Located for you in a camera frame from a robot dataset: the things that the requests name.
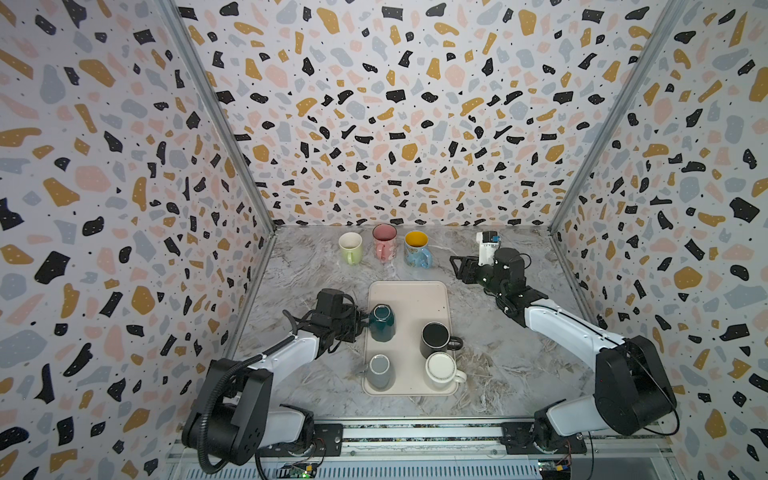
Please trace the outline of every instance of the dark teal mug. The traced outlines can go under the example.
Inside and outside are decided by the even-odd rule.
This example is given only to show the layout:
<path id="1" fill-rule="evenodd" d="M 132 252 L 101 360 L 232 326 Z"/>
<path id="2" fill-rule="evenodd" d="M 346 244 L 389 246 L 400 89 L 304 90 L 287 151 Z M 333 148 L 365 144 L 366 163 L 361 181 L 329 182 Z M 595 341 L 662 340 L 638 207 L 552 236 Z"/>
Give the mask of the dark teal mug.
<path id="1" fill-rule="evenodd" d="M 380 303 L 368 316 L 371 337 L 376 342 L 388 342 L 395 336 L 395 314 L 389 305 Z"/>

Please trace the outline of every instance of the mug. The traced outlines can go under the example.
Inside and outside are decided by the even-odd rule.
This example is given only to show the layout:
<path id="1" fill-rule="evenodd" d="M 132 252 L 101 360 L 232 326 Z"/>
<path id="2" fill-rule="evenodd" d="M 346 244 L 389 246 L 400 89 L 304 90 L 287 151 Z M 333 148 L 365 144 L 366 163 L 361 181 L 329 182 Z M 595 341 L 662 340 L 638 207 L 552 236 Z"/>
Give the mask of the mug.
<path id="1" fill-rule="evenodd" d="M 423 232 L 411 232 L 406 235 L 406 263 L 421 268 L 432 267 L 432 254 L 427 248 L 429 237 Z"/>
<path id="2" fill-rule="evenodd" d="M 450 336 L 448 327 L 440 322 L 430 322 L 422 329 L 422 341 L 419 351 L 426 359 L 435 352 L 458 350 L 464 346 L 464 340 Z"/>
<path id="3" fill-rule="evenodd" d="M 373 229 L 373 246 L 376 248 L 376 258 L 382 262 L 389 262 L 395 258 L 397 246 L 395 238 L 397 229 L 388 223 L 376 225 Z"/>
<path id="4" fill-rule="evenodd" d="M 395 314 L 389 305 L 380 303 L 368 315 L 368 328 L 376 342 L 388 342 L 395 336 Z"/>
<path id="5" fill-rule="evenodd" d="M 362 260 L 362 237 L 359 233 L 347 232 L 339 237 L 342 258 L 349 265 L 356 265 Z"/>
<path id="6" fill-rule="evenodd" d="M 375 390 L 383 392 L 395 380 L 395 368 L 386 355 L 374 355 L 368 363 L 366 378 Z"/>
<path id="7" fill-rule="evenodd" d="M 424 367 L 424 380 L 435 390 L 445 390 L 453 382 L 464 383 L 467 374 L 456 368 L 456 361 L 448 353 L 435 352 Z"/>

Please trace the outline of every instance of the black mug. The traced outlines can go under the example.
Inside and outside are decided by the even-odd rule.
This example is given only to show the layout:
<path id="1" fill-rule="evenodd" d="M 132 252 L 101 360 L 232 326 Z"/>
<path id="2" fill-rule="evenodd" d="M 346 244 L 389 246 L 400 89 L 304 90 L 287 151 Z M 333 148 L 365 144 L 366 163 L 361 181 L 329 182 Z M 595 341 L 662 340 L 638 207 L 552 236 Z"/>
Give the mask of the black mug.
<path id="1" fill-rule="evenodd" d="M 428 359 L 435 352 L 447 352 L 448 350 L 458 350 L 464 346 L 464 340 L 457 336 L 451 336 L 448 327 L 440 322 L 431 322 L 422 329 L 422 341 L 419 344 L 419 351 L 422 356 Z"/>

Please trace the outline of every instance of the blue mug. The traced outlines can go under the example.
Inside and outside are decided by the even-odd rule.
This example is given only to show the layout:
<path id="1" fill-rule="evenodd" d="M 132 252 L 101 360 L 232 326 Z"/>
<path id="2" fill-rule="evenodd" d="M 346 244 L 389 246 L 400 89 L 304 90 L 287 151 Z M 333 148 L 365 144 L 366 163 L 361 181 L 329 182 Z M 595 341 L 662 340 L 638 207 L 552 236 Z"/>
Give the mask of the blue mug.
<path id="1" fill-rule="evenodd" d="M 406 264 L 420 268 L 432 268 L 432 253 L 427 248 L 429 237 L 423 232 L 406 235 Z"/>

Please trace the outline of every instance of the light green mug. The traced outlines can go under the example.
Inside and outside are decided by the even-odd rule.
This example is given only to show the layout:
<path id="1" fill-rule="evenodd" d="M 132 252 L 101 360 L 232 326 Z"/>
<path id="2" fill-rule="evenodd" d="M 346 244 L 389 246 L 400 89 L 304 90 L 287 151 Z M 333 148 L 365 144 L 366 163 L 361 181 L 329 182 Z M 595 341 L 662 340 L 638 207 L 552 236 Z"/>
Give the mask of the light green mug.
<path id="1" fill-rule="evenodd" d="M 362 260 L 362 237 L 359 233 L 347 232 L 339 238 L 342 258 L 349 265 L 357 265 Z"/>

